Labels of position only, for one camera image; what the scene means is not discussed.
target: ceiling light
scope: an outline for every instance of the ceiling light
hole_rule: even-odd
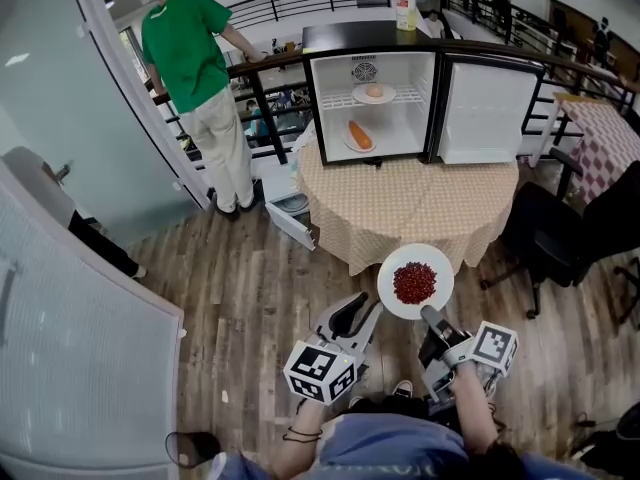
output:
[[[29,56],[28,53],[23,53],[22,55],[14,55],[13,57],[11,57],[7,63],[5,64],[5,66],[13,66],[14,64],[18,64],[19,62],[24,62],[25,60],[27,60],[27,57]]]

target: beige tablecloth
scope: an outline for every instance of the beige tablecloth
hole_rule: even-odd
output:
[[[318,143],[300,151],[300,189],[309,198],[320,247],[349,264],[353,276],[401,245],[440,249],[458,272],[475,267],[504,229],[518,167],[511,164],[423,165],[389,160],[377,170],[323,167]]]

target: black and white marker cube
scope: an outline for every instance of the black and white marker cube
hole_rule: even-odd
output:
[[[355,383],[355,357],[298,341],[284,375],[293,393],[329,405]]]
[[[491,322],[482,322],[471,345],[469,358],[493,366],[506,377],[517,348],[518,333]]]

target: khaki pants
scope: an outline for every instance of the khaki pants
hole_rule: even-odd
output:
[[[202,153],[218,208],[232,212],[236,200],[241,206],[249,206],[253,200],[251,150],[229,86],[183,114],[181,122]]]

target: checkered tablecloth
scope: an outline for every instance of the checkered tablecloth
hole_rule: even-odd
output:
[[[571,152],[584,175],[573,176],[572,182],[590,203],[613,185],[631,162],[640,160],[640,137],[609,104],[562,101],[560,107],[584,133]]]
[[[476,266],[504,229],[518,168],[511,164],[423,165],[390,160],[323,167],[318,143],[300,151],[298,182],[309,198],[319,245],[349,264],[353,276],[398,247],[440,249],[454,272]]]

